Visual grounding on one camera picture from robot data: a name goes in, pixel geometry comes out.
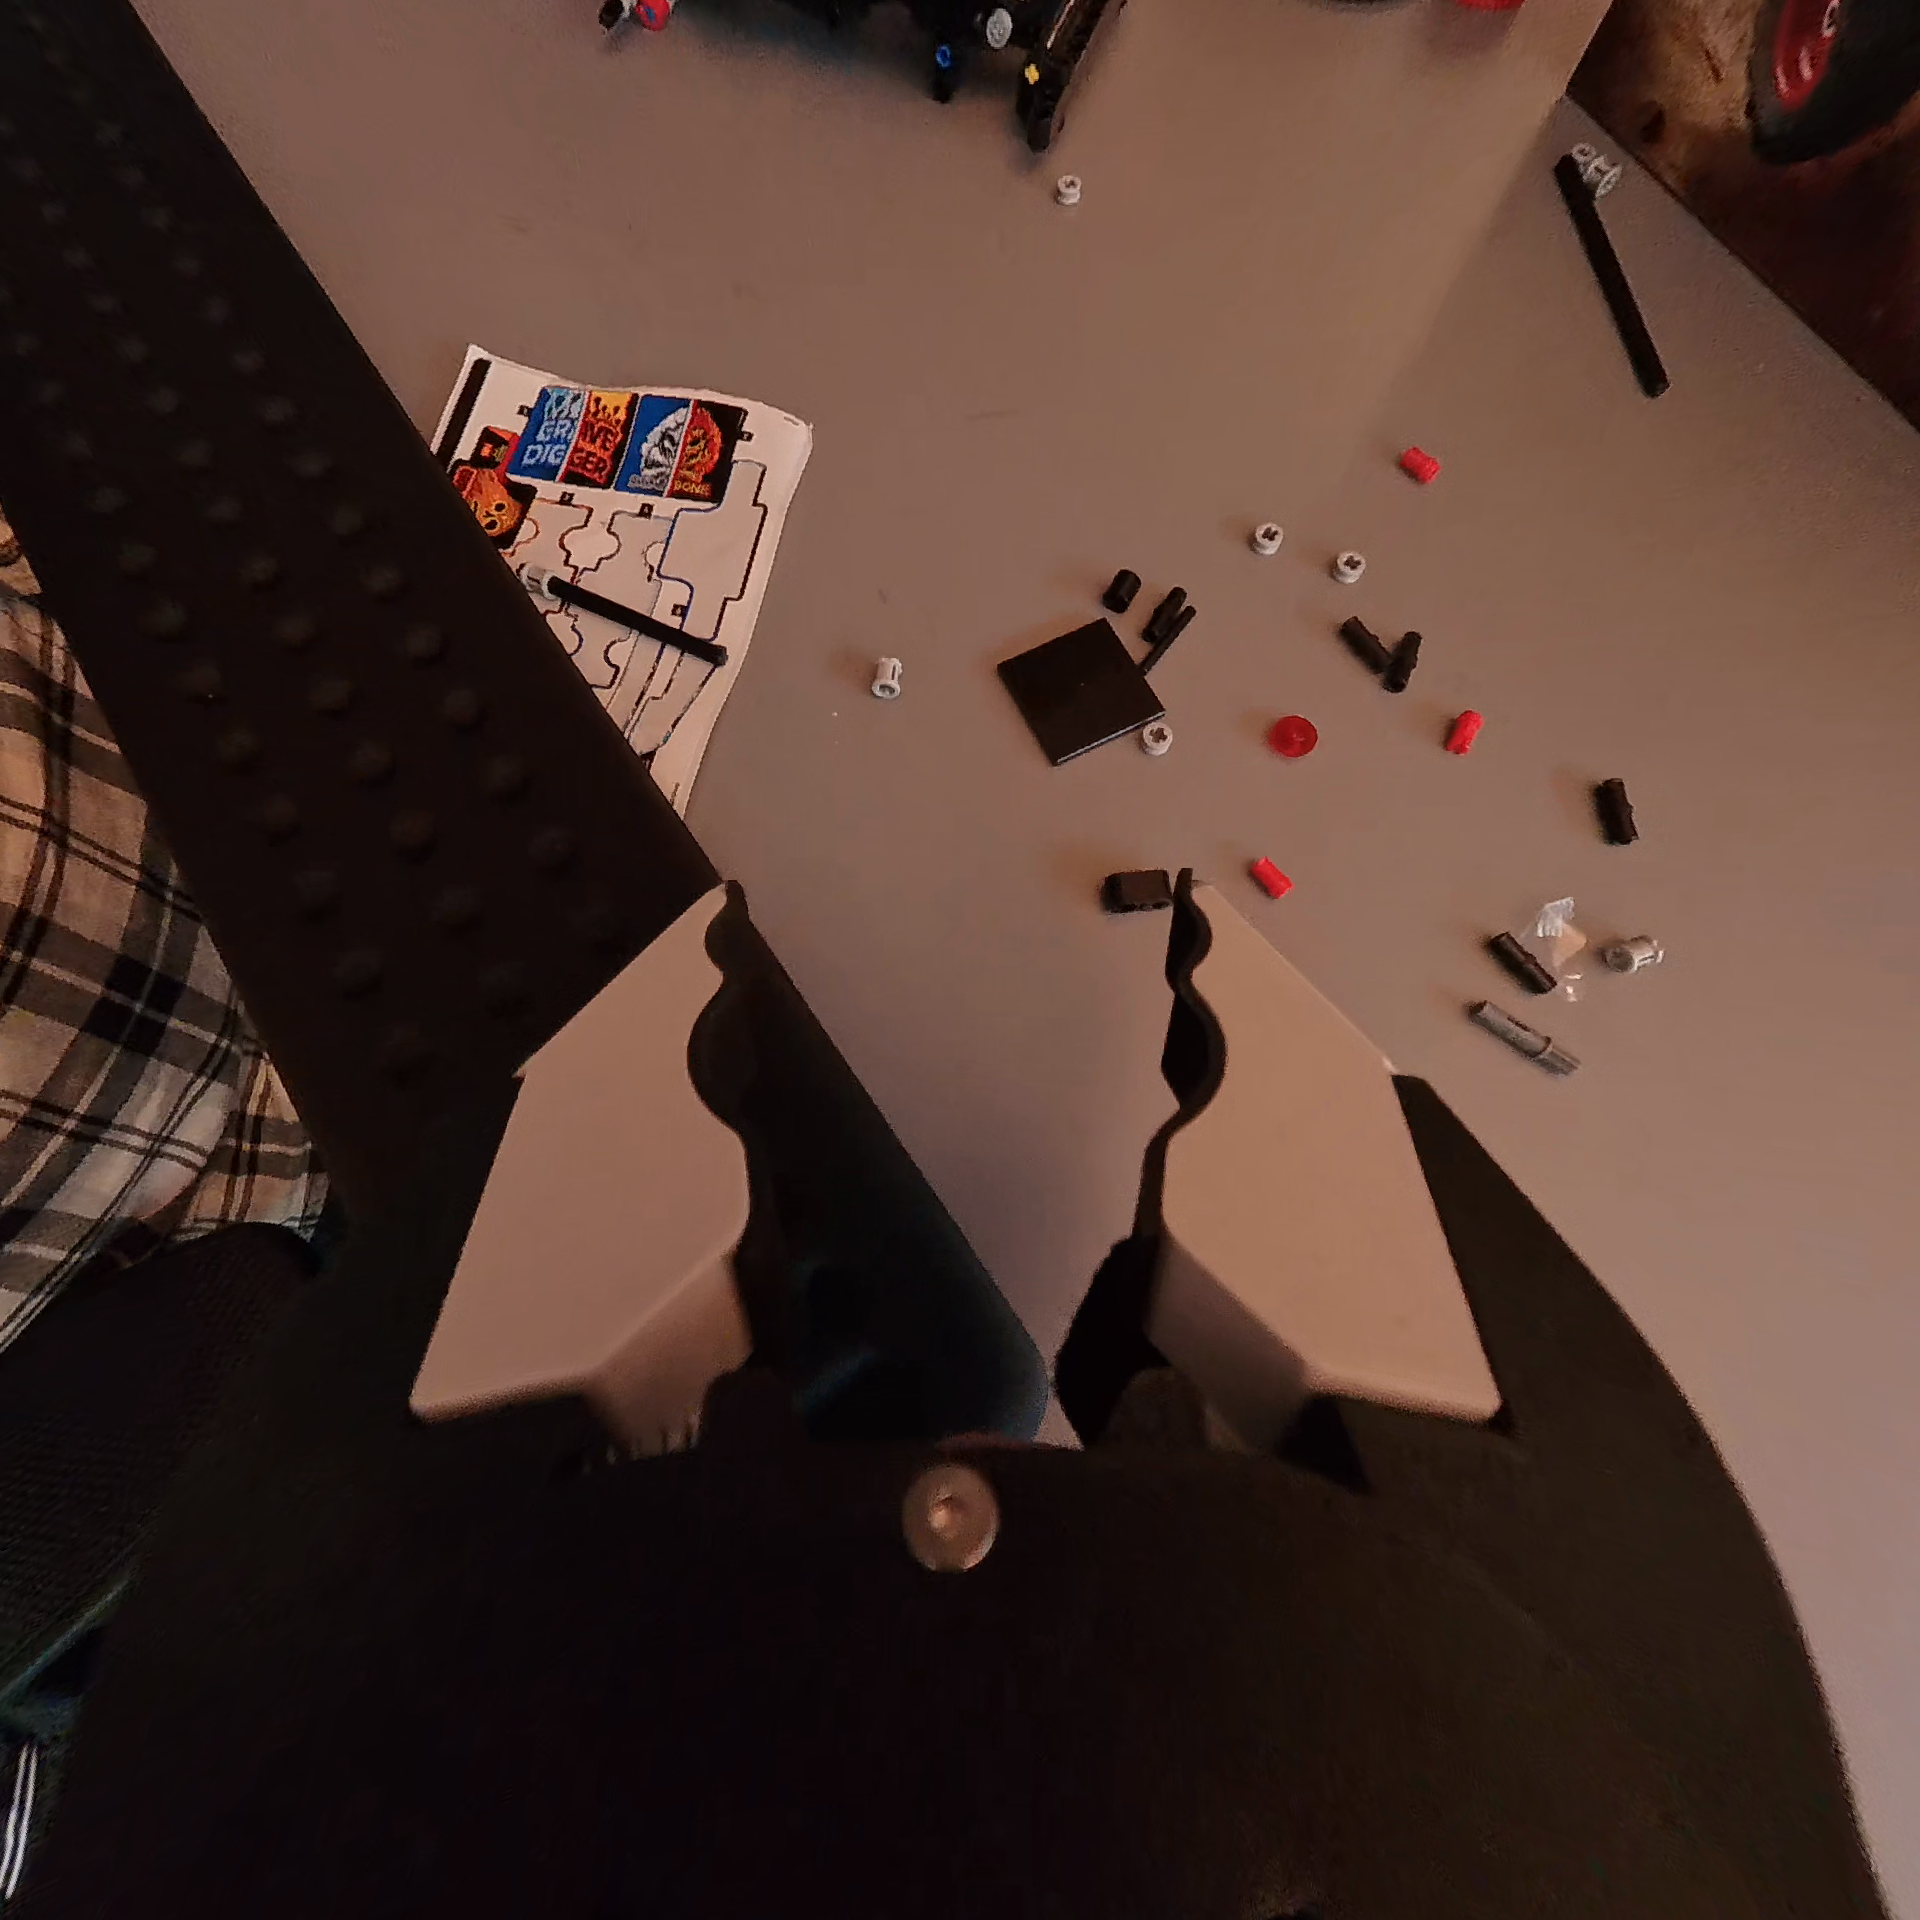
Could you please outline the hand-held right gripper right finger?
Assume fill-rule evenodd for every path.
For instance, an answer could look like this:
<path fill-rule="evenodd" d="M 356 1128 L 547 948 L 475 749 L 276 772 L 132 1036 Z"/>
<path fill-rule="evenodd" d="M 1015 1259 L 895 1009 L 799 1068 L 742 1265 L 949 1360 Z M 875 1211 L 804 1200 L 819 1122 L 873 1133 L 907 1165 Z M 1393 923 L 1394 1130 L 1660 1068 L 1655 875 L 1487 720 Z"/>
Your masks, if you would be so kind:
<path fill-rule="evenodd" d="M 1243 1450 L 1309 1403 L 1482 1426 L 1502 1406 L 1398 1076 L 1209 883 L 1171 888 L 1162 1074 L 1133 1227 L 1053 1368 L 1098 1442 L 1130 1382 L 1171 1369 Z"/>

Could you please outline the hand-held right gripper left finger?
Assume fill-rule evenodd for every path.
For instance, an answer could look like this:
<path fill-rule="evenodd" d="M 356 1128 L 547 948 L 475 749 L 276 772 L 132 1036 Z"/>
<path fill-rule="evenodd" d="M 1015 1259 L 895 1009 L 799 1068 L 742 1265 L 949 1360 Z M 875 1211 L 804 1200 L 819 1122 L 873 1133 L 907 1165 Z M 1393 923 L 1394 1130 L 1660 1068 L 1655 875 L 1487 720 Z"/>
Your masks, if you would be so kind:
<path fill-rule="evenodd" d="M 659 1457 L 747 1360 L 750 1161 L 692 1076 L 727 906 L 725 885 L 698 896 L 521 1065 L 412 1387 L 420 1421 L 578 1400 Z"/>

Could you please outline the brick-built toy truck model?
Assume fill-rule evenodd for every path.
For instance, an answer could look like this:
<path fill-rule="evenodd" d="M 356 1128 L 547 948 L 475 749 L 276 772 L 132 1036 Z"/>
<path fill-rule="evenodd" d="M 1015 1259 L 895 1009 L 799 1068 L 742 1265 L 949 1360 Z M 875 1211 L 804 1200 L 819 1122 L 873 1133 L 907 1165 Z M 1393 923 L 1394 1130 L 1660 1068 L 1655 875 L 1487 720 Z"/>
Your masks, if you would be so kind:
<path fill-rule="evenodd" d="M 932 102 L 958 99 L 979 57 L 1015 59 L 1015 128 L 1033 156 L 1047 156 L 1065 125 L 1065 102 L 1100 30 L 1123 3 L 790 3 L 827 30 L 871 12 L 902 12 L 924 36 L 924 80 Z"/>

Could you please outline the scattered small brick pieces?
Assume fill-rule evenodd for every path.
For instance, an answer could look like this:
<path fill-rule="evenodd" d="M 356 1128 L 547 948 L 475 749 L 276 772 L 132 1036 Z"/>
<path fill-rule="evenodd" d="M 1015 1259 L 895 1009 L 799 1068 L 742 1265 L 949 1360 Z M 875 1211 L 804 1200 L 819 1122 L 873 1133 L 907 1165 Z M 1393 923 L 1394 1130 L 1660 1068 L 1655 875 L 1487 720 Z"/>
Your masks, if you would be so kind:
<path fill-rule="evenodd" d="M 1426 449 L 1403 449 L 1398 454 L 1398 468 L 1403 468 L 1403 473 L 1418 485 L 1429 485 L 1443 472 L 1443 464 Z M 1138 658 L 1146 675 L 1148 668 L 1156 666 L 1169 648 L 1187 630 L 1191 616 L 1193 603 L 1183 597 L 1183 590 L 1169 593 L 1169 597 L 1163 597 L 1156 612 L 1148 619 L 1153 645 L 1146 656 Z M 1373 630 L 1365 628 L 1365 624 L 1355 617 L 1348 617 L 1340 626 L 1340 638 L 1348 645 L 1354 656 L 1361 658 L 1372 675 L 1377 675 L 1383 691 L 1406 691 L 1411 673 L 1419 660 L 1419 634 L 1406 630 L 1394 648 L 1385 648 Z M 902 691 L 902 673 L 905 670 L 898 658 L 882 656 L 871 675 L 873 699 L 895 702 Z M 1466 754 L 1478 732 L 1484 732 L 1484 715 L 1476 712 L 1460 714 L 1449 728 L 1444 753 L 1454 756 Z M 1138 733 L 1140 747 L 1153 754 L 1163 754 L 1171 747 L 1171 741 L 1173 733 L 1169 723 Z M 1316 732 L 1302 715 L 1282 715 L 1268 728 L 1266 742 L 1271 753 L 1298 758 L 1316 742 Z M 1621 777 L 1607 777 L 1593 786 L 1593 811 L 1603 843 L 1612 849 L 1630 849 L 1638 841 L 1638 816 L 1634 811 L 1630 788 Z M 1505 934 L 1502 940 L 1505 947 L 1500 940 L 1491 947 L 1491 953 L 1500 960 L 1500 964 L 1517 982 L 1526 985 L 1529 993 L 1537 993 L 1537 997 L 1554 993 L 1554 982 L 1561 977 L 1546 963 L 1537 963 L 1525 947 L 1517 947 Z M 1517 1051 L 1523 1059 L 1533 1061 L 1546 1072 L 1567 1076 L 1578 1069 L 1575 1059 L 1554 1041 L 1487 1002 L 1476 1002 L 1474 1009 L 1469 1009 L 1469 1019 L 1474 1019 L 1482 1032 L 1495 1036 L 1502 1044 Z"/>

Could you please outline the person's torso in plaid shirt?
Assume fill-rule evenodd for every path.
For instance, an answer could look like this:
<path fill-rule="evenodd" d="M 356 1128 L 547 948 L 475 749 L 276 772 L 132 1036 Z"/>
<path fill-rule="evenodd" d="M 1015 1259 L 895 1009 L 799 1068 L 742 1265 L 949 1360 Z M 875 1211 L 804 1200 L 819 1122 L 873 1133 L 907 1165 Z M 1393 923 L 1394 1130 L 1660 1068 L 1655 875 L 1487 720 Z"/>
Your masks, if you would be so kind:
<path fill-rule="evenodd" d="M 79 660 L 2 526 L 2 1345 L 60 1293 L 326 1172 Z"/>

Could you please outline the black flat plate piece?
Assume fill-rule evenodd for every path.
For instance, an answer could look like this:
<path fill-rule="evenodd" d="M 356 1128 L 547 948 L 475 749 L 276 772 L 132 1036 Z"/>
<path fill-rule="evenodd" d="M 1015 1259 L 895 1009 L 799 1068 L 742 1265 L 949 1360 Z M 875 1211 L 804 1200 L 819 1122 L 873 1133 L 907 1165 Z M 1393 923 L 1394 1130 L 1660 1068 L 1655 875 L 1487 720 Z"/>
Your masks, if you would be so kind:
<path fill-rule="evenodd" d="M 995 673 L 1051 769 L 1165 725 L 1163 702 L 1107 616 L 1002 658 Z"/>

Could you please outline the black axle rod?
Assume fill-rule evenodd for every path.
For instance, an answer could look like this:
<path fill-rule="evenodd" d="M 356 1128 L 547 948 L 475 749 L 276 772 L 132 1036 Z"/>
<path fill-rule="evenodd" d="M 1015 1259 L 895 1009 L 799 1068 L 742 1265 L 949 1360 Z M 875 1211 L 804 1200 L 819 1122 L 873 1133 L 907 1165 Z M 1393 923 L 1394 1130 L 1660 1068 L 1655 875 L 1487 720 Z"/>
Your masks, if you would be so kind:
<path fill-rule="evenodd" d="M 563 576 L 558 576 L 558 572 L 547 572 L 535 593 L 541 598 L 558 603 L 561 609 L 574 612 L 589 612 L 591 617 L 603 617 L 605 621 L 612 621 L 628 634 L 652 641 L 662 649 L 671 649 L 676 653 L 694 658 L 709 668 L 729 666 L 727 645 L 689 634 L 681 626 L 675 626 L 671 621 L 659 619 L 655 616 L 637 612 L 635 609 L 618 603 L 615 598 L 602 593 L 564 580 Z"/>
<path fill-rule="evenodd" d="M 1553 165 L 1553 181 L 1567 212 L 1580 252 L 1593 275 L 1601 302 L 1615 330 L 1625 364 L 1643 398 L 1657 400 L 1669 394 L 1671 380 L 1665 360 L 1652 344 L 1649 323 L 1634 288 L 1625 275 L 1614 238 L 1601 217 L 1601 205 L 1586 204 L 1578 181 L 1567 178 L 1564 158 Z"/>

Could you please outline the black perforated chair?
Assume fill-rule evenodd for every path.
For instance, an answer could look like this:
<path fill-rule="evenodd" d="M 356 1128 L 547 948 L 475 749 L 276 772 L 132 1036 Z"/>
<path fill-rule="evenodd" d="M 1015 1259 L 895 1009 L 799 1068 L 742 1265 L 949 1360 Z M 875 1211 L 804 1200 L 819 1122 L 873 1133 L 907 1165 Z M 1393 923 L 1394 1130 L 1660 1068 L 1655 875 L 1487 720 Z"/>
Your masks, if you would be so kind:
<path fill-rule="evenodd" d="M 895 1706 L 934 1578 L 892 1498 L 1017 1396 L 916 1387 L 866 1448 L 753 1426 L 810 1382 L 799 1272 L 900 1227 L 885 1312 L 958 1281 L 1019 1385 L 1030 1341 L 131 4 L 5 4 L 5 212 L 5 502 L 349 1218 L 175 1484 L 85 1734 Z M 591 1473 L 582 1385 L 433 1426 L 405 1396 L 535 1115 L 515 1074 L 679 921 L 723 969 L 665 1018 L 690 1115 L 635 1065 L 612 1096 L 683 1146 L 715 1121 L 758 1372 Z"/>

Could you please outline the sticker sheet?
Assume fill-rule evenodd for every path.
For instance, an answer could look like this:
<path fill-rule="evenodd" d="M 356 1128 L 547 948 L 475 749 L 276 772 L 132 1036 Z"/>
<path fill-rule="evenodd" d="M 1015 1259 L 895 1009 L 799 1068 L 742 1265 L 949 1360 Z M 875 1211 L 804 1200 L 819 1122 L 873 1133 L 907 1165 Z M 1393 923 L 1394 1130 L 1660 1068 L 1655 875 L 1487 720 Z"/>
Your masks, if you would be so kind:
<path fill-rule="evenodd" d="M 727 645 L 729 666 L 709 668 L 529 594 L 615 732 L 683 813 L 753 649 L 812 452 L 810 426 L 715 390 L 594 386 L 474 344 L 435 451 L 518 586 L 518 568 L 535 562 Z"/>

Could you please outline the toy truck set box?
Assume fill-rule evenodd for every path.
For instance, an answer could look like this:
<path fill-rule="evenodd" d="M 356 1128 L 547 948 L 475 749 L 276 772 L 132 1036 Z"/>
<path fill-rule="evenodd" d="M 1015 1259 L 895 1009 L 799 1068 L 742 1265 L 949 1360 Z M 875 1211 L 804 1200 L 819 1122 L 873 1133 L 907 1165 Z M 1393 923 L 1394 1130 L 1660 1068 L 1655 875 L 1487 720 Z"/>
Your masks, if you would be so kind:
<path fill-rule="evenodd" d="M 1916 360 L 1916 3 L 1615 3 L 1571 99 L 1838 353 Z"/>

